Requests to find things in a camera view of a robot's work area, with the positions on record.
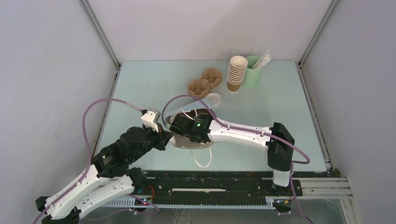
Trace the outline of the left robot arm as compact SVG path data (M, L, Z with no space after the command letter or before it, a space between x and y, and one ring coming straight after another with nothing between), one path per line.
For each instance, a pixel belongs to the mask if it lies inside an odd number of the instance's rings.
M107 202L127 194L143 194L148 188L141 168L129 168L151 149L165 150L173 133L159 127L131 127L118 140L94 156L72 183L57 194L36 199L46 214L43 224L77 224Z

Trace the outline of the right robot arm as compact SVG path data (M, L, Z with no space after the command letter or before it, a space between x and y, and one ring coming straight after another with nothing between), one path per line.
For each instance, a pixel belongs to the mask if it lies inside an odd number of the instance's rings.
M216 142L229 142L262 150L273 170L273 192L284 195L289 191L295 139L283 124L275 122L271 127L261 128L244 126L215 120L206 112L199 113L196 119L178 113L164 120L174 134L170 142L178 148L202 149Z

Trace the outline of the white paper bag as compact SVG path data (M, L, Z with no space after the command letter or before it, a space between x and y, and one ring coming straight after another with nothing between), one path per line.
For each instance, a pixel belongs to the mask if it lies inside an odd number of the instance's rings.
M219 108L221 97L215 94L214 98L209 96L197 99L193 103L166 112L171 102L182 97L187 97L187 95L176 96L165 105L161 119L174 134L170 140L174 147L189 149L191 154L194 149L209 149L210 159L207 165L201 165L195 156L192 157L199 167L207 168L212 162L211 145L213 144L213 141L209 139L209 127L214 120L213 110Z

